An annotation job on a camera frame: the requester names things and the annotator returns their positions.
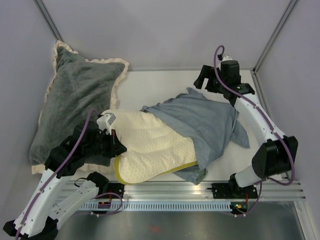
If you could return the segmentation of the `cream pillow yellow edge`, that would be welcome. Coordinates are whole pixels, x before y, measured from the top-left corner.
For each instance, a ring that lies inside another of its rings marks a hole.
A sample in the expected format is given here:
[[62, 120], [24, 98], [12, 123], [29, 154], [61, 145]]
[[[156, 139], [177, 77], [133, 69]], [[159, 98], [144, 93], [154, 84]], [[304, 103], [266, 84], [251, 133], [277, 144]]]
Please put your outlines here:
[[111, 128], [127, 148], [113, 164], [116, 179], [122, 184], [140, 184], [197, 164], [192, 139], [181, 136], [153, 114], [114, 109], [102, 115], [107, 113], [116, 116]]

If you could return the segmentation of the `patchwork and blue pillowcase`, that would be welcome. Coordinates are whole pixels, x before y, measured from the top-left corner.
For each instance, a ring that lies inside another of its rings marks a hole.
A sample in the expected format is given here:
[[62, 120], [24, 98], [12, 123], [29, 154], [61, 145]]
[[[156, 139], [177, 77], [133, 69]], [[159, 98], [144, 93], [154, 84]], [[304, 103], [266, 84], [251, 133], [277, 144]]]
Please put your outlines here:
[[175, 175], [198, 185], [207, 175], [210, 163], [220, 158], [230, 141], [250, 148], [247, 131], [238, 121], [239, 112], [230, 104], [207, 99], [188, 87], [186, 93], [141, 111], [151, 113], [183, 137], [191, 138], [197, 163]]

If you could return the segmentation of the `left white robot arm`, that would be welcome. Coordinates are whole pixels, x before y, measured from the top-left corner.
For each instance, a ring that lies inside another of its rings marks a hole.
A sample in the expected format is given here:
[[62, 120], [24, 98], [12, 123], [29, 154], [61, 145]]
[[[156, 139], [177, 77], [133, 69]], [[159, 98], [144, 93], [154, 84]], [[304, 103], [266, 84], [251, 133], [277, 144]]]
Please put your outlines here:
[[63, 224], [86, 202], [122, 194], [112, 192], [109, 179], [94, 171], [82, 185], [59, 204], [55, 204], [64, 186], [90, 157], [113, 158], [126, 152], [110, 121], [86, 121], [78, 124], [60, 145], [53, 148], [44, 166], [40, 182], [18, 218], [4, 224], [3, 230], [17, 240], [53, 240]]

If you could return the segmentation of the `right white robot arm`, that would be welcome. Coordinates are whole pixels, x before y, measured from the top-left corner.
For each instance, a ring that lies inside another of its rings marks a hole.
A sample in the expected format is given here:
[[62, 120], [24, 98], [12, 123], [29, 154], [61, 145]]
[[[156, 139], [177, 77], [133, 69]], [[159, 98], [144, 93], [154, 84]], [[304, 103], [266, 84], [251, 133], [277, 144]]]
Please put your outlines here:
[[227, 183], [212, 184], [213, 197], [216, 199], [241, 199], [248, 196], [258, 197], [254, 184], [272, 180], [274, 175], [291, 173], [288, 182], [278, 181], [284, 186], [295, 179], [295, 159], [298, 140], [286, 136], [261, 107], [259, 98], [249, 83], [241, 82], [240, 65], [229, 56], [218, 56], [219, 65], [203, 65], [198, 78], [193, 83], [197, 89], [222, 94], [223, 97], [244, 117], [253, 131], [259, 149], [246, 169], [234, 173]]

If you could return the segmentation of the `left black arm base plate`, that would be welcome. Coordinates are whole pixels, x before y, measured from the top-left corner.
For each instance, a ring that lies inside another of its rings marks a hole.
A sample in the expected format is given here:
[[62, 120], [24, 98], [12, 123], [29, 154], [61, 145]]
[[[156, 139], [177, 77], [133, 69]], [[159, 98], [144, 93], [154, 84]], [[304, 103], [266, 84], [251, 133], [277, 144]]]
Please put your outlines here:
[[125, 185], [118, 182], [110, 182], [108, 184], [107, 189], [104, 191], [105, 193], [115, 193], [118, 194], [121, 198], [125, 193]]

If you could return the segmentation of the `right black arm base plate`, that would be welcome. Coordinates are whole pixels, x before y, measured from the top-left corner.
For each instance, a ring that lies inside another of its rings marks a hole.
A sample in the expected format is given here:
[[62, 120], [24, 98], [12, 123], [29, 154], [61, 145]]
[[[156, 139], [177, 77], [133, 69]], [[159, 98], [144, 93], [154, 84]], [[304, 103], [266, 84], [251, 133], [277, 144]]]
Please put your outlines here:
[[233, 187], [228, 183], [212, 183], [207, 190], [210, 190], [213, 198], [217, 200], [246, 200], [247, 198], [250, 200], [258, 198], [257, 188], [253, 185], [247, 187]]

